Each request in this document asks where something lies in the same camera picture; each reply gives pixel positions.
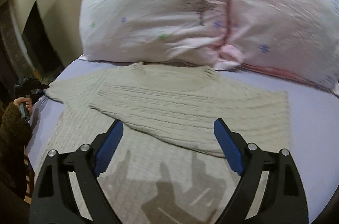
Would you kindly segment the brown fuzzy sleeve forearm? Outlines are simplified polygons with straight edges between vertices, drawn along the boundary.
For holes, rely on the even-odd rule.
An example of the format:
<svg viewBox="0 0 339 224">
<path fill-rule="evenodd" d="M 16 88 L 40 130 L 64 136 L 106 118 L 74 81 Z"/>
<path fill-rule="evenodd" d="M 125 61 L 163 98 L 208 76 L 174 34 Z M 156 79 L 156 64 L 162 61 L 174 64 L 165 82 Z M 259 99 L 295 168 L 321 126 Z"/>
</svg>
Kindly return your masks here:
<svg viewBox="0 0 339 224">
<path fill-rule="evenodd" d="M 9 103 L 1 124 L 1 223 L 29 222 L 25 148 L 31 138 L 30 125 L 21 119 L 18 106 Z"/>
</svg>

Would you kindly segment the person's left hand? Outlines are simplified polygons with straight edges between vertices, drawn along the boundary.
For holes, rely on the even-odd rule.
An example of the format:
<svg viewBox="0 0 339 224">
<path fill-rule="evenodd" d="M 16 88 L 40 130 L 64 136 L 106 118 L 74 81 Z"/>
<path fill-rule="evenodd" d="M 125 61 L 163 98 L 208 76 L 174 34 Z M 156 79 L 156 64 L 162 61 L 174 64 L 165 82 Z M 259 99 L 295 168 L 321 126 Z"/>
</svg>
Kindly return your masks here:
<svg viewBox="0 0 339 224">
<path fill-rule="evenodd" d="M 13 103 L 19 107 L 20 104 L 23 103 L 23 105 L 25 106 L 25 108 L 28 110 L 29 114 L 32 114 L 33 111 L 33 103 L 32 100 L 30 98 L 25 98 L 25 97 L 19 97 L 17 99 L 15 99 L 13 101 Z"/>
</svg>

